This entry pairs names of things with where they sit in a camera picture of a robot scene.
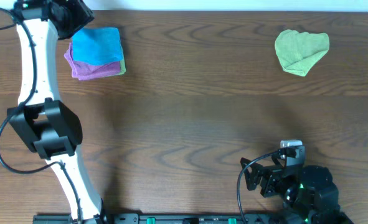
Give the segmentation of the blue microfiber cloth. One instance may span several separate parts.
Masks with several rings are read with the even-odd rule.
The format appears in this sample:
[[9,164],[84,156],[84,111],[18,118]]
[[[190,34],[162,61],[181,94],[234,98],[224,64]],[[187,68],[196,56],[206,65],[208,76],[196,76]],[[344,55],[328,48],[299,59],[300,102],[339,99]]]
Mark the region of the blue microfiber cloth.
[[72,57],[90,65],[123,60],[119,30],[115,27],[80,29],[72,37]]

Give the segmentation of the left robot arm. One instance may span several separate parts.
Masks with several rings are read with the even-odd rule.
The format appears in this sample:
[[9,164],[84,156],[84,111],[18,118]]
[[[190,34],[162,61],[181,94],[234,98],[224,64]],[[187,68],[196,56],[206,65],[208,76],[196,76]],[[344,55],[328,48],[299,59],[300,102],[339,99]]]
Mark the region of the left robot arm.
[[38,215],[34,223],[112,223],[82,160],[82,126],[60,99],[55,62],[58,40],[71,38],[91,22],[83,1],[17,1],[11,10],[22,52],[18,106],[9,108],[10,124],[26,147],[45,160],[70,205],[68,215]]

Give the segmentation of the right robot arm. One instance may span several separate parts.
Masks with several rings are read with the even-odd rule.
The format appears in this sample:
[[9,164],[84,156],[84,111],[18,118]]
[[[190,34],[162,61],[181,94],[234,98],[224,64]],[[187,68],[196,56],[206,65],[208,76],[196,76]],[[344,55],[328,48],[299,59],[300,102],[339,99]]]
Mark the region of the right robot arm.
[[303,158],[287,157],[280,163],[277,155],[271,157],[272,166],[263,166],[241,158],[242,171],[249,191],[261,187],[264,197],[280,196],[288,214],[281,221],[296,223],[352,223],[341,211],[339,191],[329,169],[322,166],[305,166]]

